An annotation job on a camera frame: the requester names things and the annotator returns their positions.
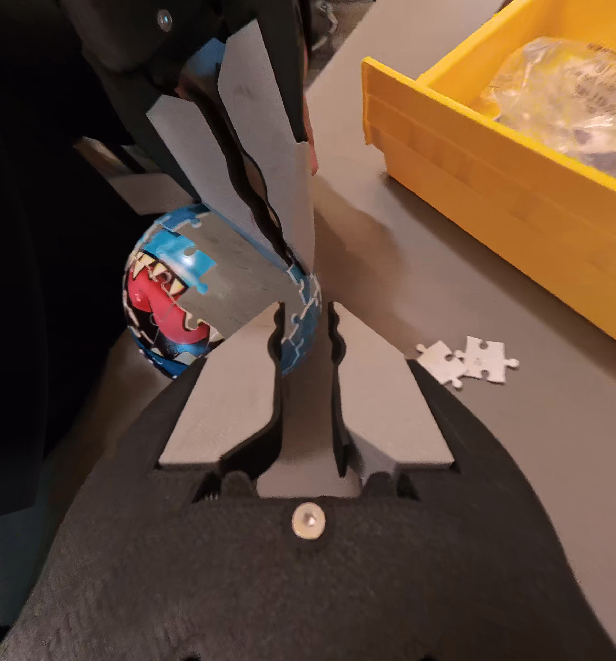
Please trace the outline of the yellow plastic bin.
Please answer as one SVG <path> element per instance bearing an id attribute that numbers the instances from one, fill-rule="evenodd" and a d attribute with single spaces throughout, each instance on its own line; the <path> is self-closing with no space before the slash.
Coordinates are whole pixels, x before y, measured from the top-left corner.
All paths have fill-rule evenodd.
<path id="1" fill-rule="evenodd" d="M 366 57 L 365 142 L 401 185 L 616 340 L 616 179 L 500 125 L 480 98 L 541 36 L 616 51 L 616 1 L 513 1 L 415 79 Z"/>

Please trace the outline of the person's left hand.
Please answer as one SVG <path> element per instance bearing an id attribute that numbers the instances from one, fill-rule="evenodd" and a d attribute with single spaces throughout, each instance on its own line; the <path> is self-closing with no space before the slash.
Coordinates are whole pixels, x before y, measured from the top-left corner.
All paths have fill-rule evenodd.
<path id="1" fill-rule="evenodd" d="M 319 169 L 319 163 L 316 155 L 315 144 L 314 144 L 314 132 L 312 129 L 311 118 L 309 114 L 309 107 L 306 99 L 306 80 L 309 73 L 309 51 L 306 46 L 304 46 L 303 54 L 303 121 L 304 127 L 306 130 L 307 142 L 310 149 L 311 156 L 311 174 L 314 176 Z"/>

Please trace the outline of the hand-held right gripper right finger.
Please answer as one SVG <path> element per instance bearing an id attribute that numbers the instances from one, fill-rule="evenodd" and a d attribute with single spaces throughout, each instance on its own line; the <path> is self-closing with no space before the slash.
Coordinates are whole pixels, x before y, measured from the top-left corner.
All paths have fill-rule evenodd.
<path id="1" fill-rule="evenodd" d="M 451 467 L 452 452 L 403 353 L 338 302 L 328 304 L 328 334 L 338 475 Z"/>

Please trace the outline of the person's dark clothing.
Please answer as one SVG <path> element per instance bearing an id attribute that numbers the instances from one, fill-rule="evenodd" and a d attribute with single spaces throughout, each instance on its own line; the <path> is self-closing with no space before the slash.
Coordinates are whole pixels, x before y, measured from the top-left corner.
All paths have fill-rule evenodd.
<path id="1" fill-rule="evenodd" d="M 138 217 L 76 148 L 129 134 L 58 1 L 0 1 L 0 516 L 32 505 L 123 331 Z"/>

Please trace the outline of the white puzzle piece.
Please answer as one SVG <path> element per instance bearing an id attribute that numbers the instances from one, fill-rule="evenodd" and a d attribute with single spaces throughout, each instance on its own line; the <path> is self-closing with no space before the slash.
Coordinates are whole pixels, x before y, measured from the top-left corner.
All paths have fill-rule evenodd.
<path id="1" fill-rule="evenodd" d="M 467 367 L 442 340 L 437 340 L 429 346 L 417 344 L 415 355 L 406 354 L 404 358 L 419 364 L 439 384 L 451 385 L 456 391 L 461 391 L 463 388 L 462 378 L 467 373 Z"/>
<path id="2" fill-rule="evenodd" d="M 485 379 L 491 384 L 504 384 L 506 371 L 520 366 L 518 359 L 506 357 L 504 343 L 473 336 L 467 336 L 464 350 L 454 351 L 453 356 L 466 368 L 465 377 Z"/>

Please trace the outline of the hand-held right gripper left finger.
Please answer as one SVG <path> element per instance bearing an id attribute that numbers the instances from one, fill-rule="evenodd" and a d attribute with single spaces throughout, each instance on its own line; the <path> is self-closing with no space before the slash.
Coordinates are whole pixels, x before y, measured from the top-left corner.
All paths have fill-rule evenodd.
<path id="1" fill-rule="evenodd" d="M 285 305 L 272 303 L 214 349 L 158 459 L 161 469 L 206 468 L 251 480 L 282 444 L 281 341 Z"/>

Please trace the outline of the blue monster puzzle ball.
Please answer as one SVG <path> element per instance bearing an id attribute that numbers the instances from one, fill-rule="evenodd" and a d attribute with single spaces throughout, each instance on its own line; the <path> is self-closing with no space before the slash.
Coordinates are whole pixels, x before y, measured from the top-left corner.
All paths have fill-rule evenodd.
<path id="1" fill-rule="evenodd" d="M 316 275 L 278 265 L 202 203 L 149 227 L 128 258 L 122 301 L 139 351 L 172 379 L 276 302 L 287 376 L 311 351 L 322 312 Z"/>

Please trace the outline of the clear plastic bag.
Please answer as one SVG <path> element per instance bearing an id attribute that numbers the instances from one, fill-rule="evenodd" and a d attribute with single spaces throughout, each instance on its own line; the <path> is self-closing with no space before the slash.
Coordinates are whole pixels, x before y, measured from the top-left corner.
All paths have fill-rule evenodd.
<path id="1" fill-rule="evenodd" d="M 480 95 L 493 119 L 616 178 L 616 52 L 539 37 L 518 48 Z"/>

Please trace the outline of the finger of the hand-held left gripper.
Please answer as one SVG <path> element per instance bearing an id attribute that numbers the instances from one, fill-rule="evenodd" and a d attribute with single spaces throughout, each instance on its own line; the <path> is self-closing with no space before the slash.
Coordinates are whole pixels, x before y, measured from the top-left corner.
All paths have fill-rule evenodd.
<path id="1" fill-rule="evenodd" d="M 217 88 L 243 152 L 261 175 L 284 244 L 305 271 L 312 271 L 310 148 L 295 138 L 257 20 L 228 38 Z"/>
<path id="2" fill-rule="evenodd" d="M 197 83 L 180 80 L 147 118 L 200 200 L 279 268 L 293 261 L 259 167 L 242 150 L 219 100 Z"/>

